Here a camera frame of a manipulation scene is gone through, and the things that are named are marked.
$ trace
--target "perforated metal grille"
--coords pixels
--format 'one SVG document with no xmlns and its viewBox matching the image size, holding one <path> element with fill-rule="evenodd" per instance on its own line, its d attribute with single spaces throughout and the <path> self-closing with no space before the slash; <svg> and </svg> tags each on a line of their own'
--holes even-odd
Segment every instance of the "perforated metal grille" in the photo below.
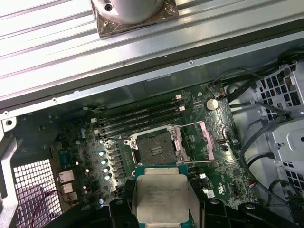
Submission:
<svg viewBox="0 0 304 228">
<path fill-rule="evenodd" d="M 43 227 L 62 213 L 49 160 L 22 165 L 13 170 L 19 203 L 16 211 L 18 228 Z"/>
<path fill-rule="evenodd" d="M 300 173 L 285 170 L 289 183 L 295 185 L 298 190 L 304 190 L 304 176 Z"/>
<path fill-rule="evenodd" d="M 301 105 L 293 76 L 285 76 L 283 69 L 260 80 L 258 88 L 263 102 L 281 109 Z M 276 117 L 276 113 L 267 110 L 269 120 Z"/>
</svg>

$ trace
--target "cable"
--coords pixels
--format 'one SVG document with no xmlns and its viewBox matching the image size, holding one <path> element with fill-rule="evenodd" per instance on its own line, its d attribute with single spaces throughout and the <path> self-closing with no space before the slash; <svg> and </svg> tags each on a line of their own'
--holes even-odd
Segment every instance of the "cable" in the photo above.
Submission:
<svg viewBox="0 0 304 228">
<path fill-rule="evenodd" d="M 247 126 L 247 128 L 246 128 L 246 130 L 245 130 L 245 132 L 244 132 L 244 137 L 243 137 L 243 140 L 242 140 L 242 145 L 245 145 L 245 139 L 246 139 L 246 136 L 247 136 L 247 134 L 248 134 L 249 129 L 251 128 L 251 126 L 254 125 L 254 124 L 257 124 L 257 123 L 259 123 L 259 122 L 262 122 L 262 121 L 263 121 L 262 119 L 258 119 L 258 120 L 255 120 L 254 122 L 251 122 L 251 123 Z"/>
<path fill-rule="evenodd" d="M 293 184 L 291 184 L 291 183 L 289 183 L 288 181 L 285 181 L 285 180 L 275 180 L 275 181 L 273 181 L 269 185 L 269 188 L 268 188 L 269 191 L 273 192 L 275 185 L 278 184 L 278 183 L 285 183 L 285 184 L 289 185 L 294 190 L 294 192 L 296 193 L 297 196 L 302 197 L 299 190 Z M 269 207 L 270 202 L 271 202 L 271 195 L 268 195 L 268 200 L 267 200 L 267 203 L 265 204 L 265 207 Z"/>
<path fill-rule="evenodd" d="M 256 183 L 256 185 L 258 185 L 261 189 L 263 189 L 268 194 L 272 195 L 273 197 L 277 198 L 278 200 L 280 200 L 281 202 L 283 202 L 284 204 L 286 204 L 285 200 L 283 200 L 282 198 L 280 198 L 279 196 L 277 196 L 276 194 L 274 194 L 273 192 L 271 192 L 270 190 L 268 190 L 268 188 L 266 188 L 261 182 L 259 182 L 259 180 L 252 174 L 252 172 L 248 168 L 247 163 L 246 163 L 246 159 L 245 159 L 245 152 L 252 145 L 252 143 L 255 140 L 257 140 L 257 138 L 260 137 L 264 132 L 266 132 L 269 129 L 275 127 L 280 122 L 282 122 L 284 119 L 285 119 L 285 116 L 283 116 L 283 115 L 282 116 L 278 116 L 276 119 L 274 119 L 273 121 L 269 122 L 267 125 L 265 125 L 260 130 L 258 130 L 248 140 L 248 142 L 246 143 L 246 145 L 241 149 L 241 151 L 240 151 L 240 163 L 241 163 L 242 167 L 244 168 L 244 170 L 249 174 L 249 176 L 251 177 L 251 179 L 253 180 L 253 182 Z"/>
<path fill-rule="evenodd" d="M 248 162 L 248 168 L 256 161 L 259 160 L 261 158 L 270 158 L 270 159 L 275 159 L 275 155 L 273 153 L 264 153 L 261 155 L 258 155 L 257 157 L 254 157 L 253 159 L 250 160 L 250 162 Z"/>
<path fill-rule="evenodd" d="M 246 107 L 252 105 L 251 102 L 245 102 L 245 103 L 240 103 L 240 104 L 232 104 L 229 105 L 230 108 L 241 108 L 241 107 Z"/>
<path fill-rule="evenodd" d="M 257 189 L 256 184 L 250 184 L 248 188 L 248 202 L 250 202 L 250 191 L 251 189 Z"/>
<path fill-rule="evenodd" d="M 247 72 L 248 74 L 253 75 L 253 76 L 257 77 L 257 78 L 264 79 L 262 76 L 260 76 L 259 74 L 255 73 L 255 72 L 253 72 L 253 71 L 251 71 L 251 70 L 248 70 L 248 69 L 245 69 L 245 68 L 242 68 L 242 67 L 237 67 L 237 68 L 228 70 L 228 71 L 224 72 L 223 74 L 219 75 L 216 79 L 214 79 L 214 81 L 211 83 L 211 85 L 214 86 L 214 84 L 215 84 L 217 81 L 219 81 L 222 77 L 228 75 L 229 73 L 231 73 L 231 72 L 233 72 L 233 71 L 237 71 L 237 70 L 245 71 L 245 72 Z"/>
<path fill-rule="evenodd" d="M 36 214 L 37 209 L 41 206 L 43 200 L 45 200 L 46 197 L 48 197 L 49 195 L 51 195 L 51 194 L 53 194 L 53 193 L 55 193 L 55 192 L 59 193 L 59 194 L 62 196 L 62 199 L 63 199 L 62 193 L 61 193 L 60 191 L 58 191 L 58 190 L 52 190 L 52 191 L 50 191 L 48 194 L 46 194 L 46 195 L 39 201 L 39 203 L 37 204 L 37 206 L 36 206 L 35 209 L 34 209 L 34 212 L 33 212 L 33 215 L 32 215 L 32 219 L 31 219 L 31 223 L 30 223 L 30 227 L 31 227 L 31 228 L 34 227 L 35 214 Z"/>
<path fill-rule="evenodd" d="M 240 108 L 240 107 L 246 107 L 246 106 L 257 105 L 257 104 L 260 105 L 260 106 L 262 106 L 262 107 L 264 107 L 265 109 L 268 109 L 268 110 L 270 110 L 272 112 L 275 112 L 275 113 L 278 113 L 278 114 L 286 114 L 286 113 L 288 113 L 285 110 L 276 108 L 276 107 L 268 105 L 268 104 L 264 104 L 264 103 L 259 102 L 259 101 L 254 101 L 253 103 L 252 102 L 245 102 L 245 103 L 240 103 L 240 104 L 232 104 L 232 105 L 229 105 L 229 107 L 230 108 Z"/>
<path fill-rule="evenodd" d="M 258 104 L 260 106 L 263 106 L 265 109 L 268 109 L 270 111 L 273 111 L 277 114 L 286 114 L 286 113 L 289 113 L 288 111 L 285 111 L 285 110 L 282 110 L 282 109 L 279 109 L 279 108 L 276 108 L 274 106 L 271 106 L 271 105 L 268 105 L 268 104 L 264 104 L 263 102 L 259 102 L 259 101 L 255 101 L 255 104 Z"/>
</svg>

